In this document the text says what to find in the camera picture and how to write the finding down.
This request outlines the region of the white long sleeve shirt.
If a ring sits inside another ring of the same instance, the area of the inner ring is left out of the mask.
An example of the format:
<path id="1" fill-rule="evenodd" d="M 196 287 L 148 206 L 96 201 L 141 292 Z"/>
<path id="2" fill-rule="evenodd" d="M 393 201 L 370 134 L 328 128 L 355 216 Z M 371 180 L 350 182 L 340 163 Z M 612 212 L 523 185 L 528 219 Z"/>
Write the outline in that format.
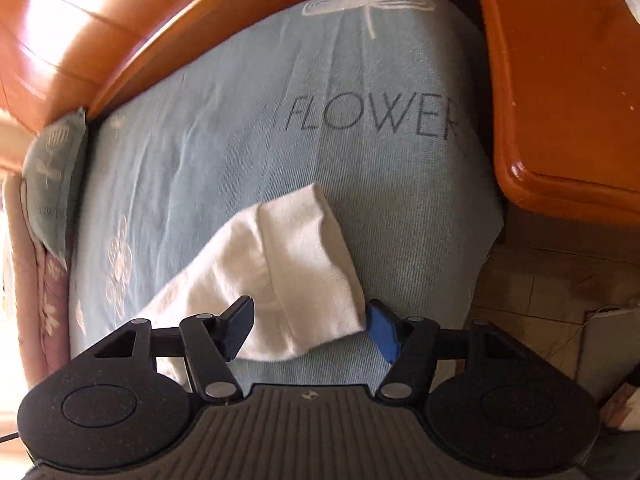
<path id="1" fill-rule="evenodd" d="M 362 287 L 318 184 L 237 212 L 139 314 L 155 327 L 175 327 L 190 315 L 221 314 L 241 296 L 255 305 L 231 367 L 243 390 L 256 382 L 374 380 L 361 336 Z"/>

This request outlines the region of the pink floral quilt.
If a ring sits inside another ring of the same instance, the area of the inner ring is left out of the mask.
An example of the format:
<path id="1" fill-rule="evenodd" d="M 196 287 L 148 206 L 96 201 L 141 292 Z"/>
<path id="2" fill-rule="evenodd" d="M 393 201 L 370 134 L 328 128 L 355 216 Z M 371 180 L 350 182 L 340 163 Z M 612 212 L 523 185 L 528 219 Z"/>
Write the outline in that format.
<path id="1" fill-rule="evenodd" d="M 8 220 L 10 306 L 26 385 L 32 388 L 70 362 L 70 278 L 32 234 L 21 176 L 6 176 L 2 200 Z"/>

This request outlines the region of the teal flower pillow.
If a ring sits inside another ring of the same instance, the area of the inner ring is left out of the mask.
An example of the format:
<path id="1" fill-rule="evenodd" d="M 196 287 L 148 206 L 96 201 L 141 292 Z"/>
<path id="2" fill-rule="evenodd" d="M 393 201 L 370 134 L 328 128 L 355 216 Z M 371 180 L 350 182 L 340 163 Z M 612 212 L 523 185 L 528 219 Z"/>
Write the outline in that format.
<path id="1" fill-rule="evenodd" d="M 88 129 L 78 108 L 41 130 L 23 166 L 28 221 L 37 240 L 70 266 Z"/>

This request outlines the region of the blue floral bed sheet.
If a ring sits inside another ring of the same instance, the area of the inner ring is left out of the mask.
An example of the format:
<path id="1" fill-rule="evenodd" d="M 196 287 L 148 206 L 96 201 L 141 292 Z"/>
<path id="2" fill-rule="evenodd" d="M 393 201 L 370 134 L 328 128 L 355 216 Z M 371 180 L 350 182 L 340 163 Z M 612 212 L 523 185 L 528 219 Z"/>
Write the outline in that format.
<path id="1" fill-rule="evenodd" d="M 88 148 L 70 352 L 144 315 L 234 214 L 310 184 L 368 298 L 462 327 L 503 225 L 487 70 L 448 0 L 310 0 L 116 110 Z"/>

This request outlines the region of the wooden nightstand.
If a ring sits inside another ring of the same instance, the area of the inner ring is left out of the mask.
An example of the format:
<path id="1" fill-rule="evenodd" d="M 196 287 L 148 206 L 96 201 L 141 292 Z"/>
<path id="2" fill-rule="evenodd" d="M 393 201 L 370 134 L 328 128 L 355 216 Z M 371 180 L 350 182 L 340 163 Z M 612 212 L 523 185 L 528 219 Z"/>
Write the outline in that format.
<path id="1" fill-rule="evenodd" d="M 637 0 L 480 0 L 495 172 L 522 209 L 639 221 Z"/>

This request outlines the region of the wooden headboard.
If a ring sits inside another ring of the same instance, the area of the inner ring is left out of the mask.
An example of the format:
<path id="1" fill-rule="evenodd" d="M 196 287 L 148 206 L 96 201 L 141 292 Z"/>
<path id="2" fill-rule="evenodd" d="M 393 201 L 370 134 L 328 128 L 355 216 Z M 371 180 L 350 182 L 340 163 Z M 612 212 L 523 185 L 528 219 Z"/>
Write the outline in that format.
<path id="1" fill-rule="evenodd" d="M 99 116 L 301 1 L 1 0 L 1 105 L 32 131 Z"/>

